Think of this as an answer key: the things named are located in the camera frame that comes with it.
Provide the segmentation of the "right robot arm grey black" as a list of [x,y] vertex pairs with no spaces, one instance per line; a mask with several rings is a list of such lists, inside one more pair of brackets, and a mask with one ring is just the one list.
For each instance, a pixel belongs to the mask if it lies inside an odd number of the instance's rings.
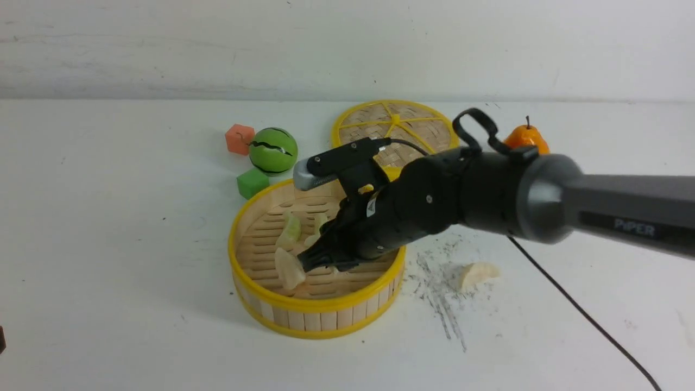
[[693,177],[588,175],[568,156],[450,149],[410,162],[390,181],[372,159],[333,149],[298,162],[294,186],[338,180],[345,198],[299,255],[306,272],[349,270],[453,225],[554,244],[585,232],[693,257]]

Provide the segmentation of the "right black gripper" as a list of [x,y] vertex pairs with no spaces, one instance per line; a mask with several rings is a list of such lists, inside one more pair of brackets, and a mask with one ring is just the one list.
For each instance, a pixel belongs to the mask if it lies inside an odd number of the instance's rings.
[[463,223],[459,205],[466,153],[437,153],[415,159],[398,178],[358,207],[331,233],[310,235],[298,260],[305,272],[347,272],[358,260],[374,260],[420,238]]

